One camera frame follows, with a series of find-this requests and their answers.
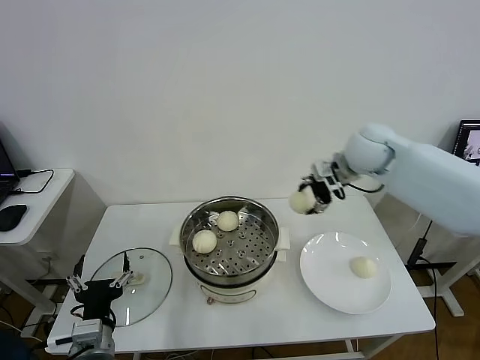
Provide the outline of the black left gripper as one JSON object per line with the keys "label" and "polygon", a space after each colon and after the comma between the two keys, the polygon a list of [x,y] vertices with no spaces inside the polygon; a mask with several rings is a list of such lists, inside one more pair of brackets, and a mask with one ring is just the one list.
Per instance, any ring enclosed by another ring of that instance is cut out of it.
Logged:
{"label": "black left gripper", "polygon": [[85,255],[73,267],[73,274],[66,277],[67,285],[74,292],[77,302],[83,305],[84,320],[104,320],[110,318],[111,304],[122,296],[122,287],[134,276],[131,262],[123,253],[122,273],[113,279],[82,281]]}

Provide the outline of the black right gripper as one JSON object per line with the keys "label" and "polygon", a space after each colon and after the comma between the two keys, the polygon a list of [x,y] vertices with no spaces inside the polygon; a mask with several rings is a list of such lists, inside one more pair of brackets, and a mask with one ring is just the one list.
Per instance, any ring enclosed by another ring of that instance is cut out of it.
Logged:
{"label": "black right gripper", "polygon": [[305,211],[306,215],[322,214],[330,206],[334,197],[339,200],[345,199],[344,186],[333,175],[322,178],[315,178],[312,175],[305,176],[301,179],[298,189],[303,191],[306,188],[313,191],[317,200],[308,206]]}

